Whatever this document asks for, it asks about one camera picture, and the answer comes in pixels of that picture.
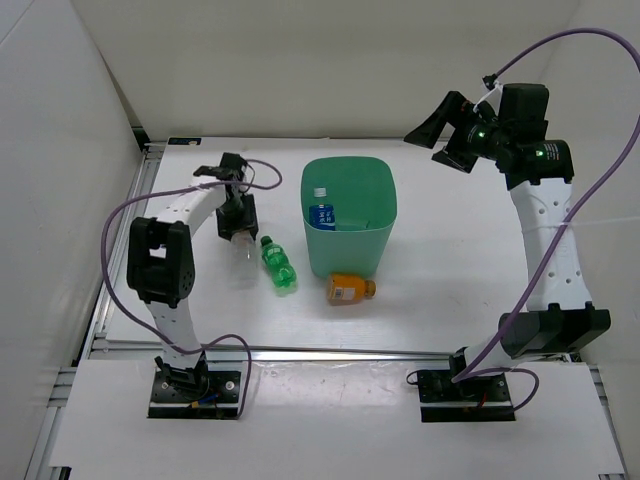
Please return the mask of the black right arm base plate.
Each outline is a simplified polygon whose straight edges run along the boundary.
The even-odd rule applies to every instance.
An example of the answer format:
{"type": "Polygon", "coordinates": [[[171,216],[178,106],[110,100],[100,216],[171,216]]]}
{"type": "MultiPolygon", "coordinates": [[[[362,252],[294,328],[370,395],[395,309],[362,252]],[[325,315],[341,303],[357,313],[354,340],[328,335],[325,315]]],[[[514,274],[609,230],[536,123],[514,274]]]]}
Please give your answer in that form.
{"type": "Polygon", "coordinates": [[[515,420],[504,374],[454,384],[448,370],[415,370],[406,376],[418,388],[422,423],[486,423],[515,420]]]}

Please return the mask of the white orange label clear bottle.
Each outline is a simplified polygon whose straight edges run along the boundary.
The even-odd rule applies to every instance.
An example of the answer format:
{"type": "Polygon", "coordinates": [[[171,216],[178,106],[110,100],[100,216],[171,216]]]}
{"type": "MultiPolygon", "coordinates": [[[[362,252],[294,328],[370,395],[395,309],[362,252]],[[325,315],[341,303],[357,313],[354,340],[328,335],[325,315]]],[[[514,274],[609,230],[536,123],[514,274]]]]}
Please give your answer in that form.
{"type": "Polygon", "coordinates": [[[237,232],[231,239],[232,285],[236,289],[253,288],[258,278],[258,259],[255,239],[247,230],[237,232]]]}

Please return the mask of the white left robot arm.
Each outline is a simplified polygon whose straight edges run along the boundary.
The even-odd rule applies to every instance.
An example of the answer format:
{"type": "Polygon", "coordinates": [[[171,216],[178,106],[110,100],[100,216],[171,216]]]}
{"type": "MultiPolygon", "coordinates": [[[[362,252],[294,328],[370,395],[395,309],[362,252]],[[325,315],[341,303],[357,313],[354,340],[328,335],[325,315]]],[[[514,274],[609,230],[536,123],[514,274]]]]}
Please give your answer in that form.
{"type": "Polygon", "coordinates": [[[196,278],[192,238],[215,216],[218,236],[234,247],[231,273],[252,275],[258,219],[254,196],[246,192],[249,168],[240,155],[225,153],[217,166],[196,169],[191,189],[157,216],[138,217],[130,226],[127,283],[165,336],[163,355],[156,359],[163,381],[188,400],[202,398],[210,386],[188,304],[196,278]]]}

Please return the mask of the blue label clear bottle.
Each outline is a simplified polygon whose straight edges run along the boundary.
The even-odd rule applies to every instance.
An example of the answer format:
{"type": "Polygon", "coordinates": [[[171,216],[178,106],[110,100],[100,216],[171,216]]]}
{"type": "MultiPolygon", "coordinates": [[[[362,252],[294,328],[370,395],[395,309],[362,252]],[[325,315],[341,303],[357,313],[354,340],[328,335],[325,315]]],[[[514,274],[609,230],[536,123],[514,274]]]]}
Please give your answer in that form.
{"type": "Polygon", "coordinates": [[[325,187],[313,190],[313,202],[309,207],[309,223],[318,230],[334,231],[336,229],[334,206],[328,202],[325,187]]]}

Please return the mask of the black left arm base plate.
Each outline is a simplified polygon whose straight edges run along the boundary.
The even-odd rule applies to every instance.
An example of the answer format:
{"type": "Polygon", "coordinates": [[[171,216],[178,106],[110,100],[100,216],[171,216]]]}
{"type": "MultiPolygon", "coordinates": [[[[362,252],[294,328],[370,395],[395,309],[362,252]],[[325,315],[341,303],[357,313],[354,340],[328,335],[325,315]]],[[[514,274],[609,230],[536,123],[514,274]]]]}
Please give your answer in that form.
{"type": "Polygon", "coordinates": [[[154,372],[149,396],[149,419],[236,420],[243,401],[245,375],[241,370],[217,370],[209,363],[200,377],[170,378],[154,372]]]}

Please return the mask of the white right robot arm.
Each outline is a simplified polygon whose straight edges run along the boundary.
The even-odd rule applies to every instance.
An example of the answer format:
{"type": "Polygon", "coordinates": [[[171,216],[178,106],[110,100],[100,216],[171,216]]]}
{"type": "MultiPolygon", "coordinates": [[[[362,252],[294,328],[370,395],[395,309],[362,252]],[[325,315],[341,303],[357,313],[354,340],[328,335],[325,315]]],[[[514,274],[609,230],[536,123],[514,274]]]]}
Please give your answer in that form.
{"type": "Polygon", "coordinates": [[[451,356],[449,387],[464,400],[484,389],[484,375],[576,353],[611,326],[609,311],[594,306],[583,278],[570,219],[573,161],[565,141],[546,136],[549,91],[542,84],[512,83],[500,92],[500,105],[493,109],[486,100],[472,103],[450,91],[404,138],[433,148],[451,126],[449,141],[433,161],[464,173],[480,158],[493,161],[520,222],[528,284],[492,337],[451,356]]]}

